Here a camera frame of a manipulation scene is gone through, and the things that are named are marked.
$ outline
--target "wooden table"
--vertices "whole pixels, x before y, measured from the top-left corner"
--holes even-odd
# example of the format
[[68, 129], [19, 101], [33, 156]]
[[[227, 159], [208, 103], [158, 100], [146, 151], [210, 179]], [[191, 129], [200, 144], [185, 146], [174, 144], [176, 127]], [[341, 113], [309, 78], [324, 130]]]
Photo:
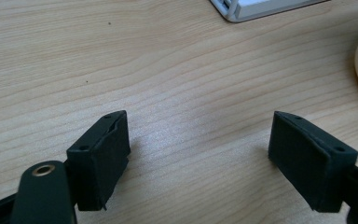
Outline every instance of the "wooden table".
[[345, 223], [268, 159], [274, 110], [358, 150], [358, 0], [228, 23], [207, 0], [0, 1], [0, 199], [125, 109], [132, 153], [79, 223]]

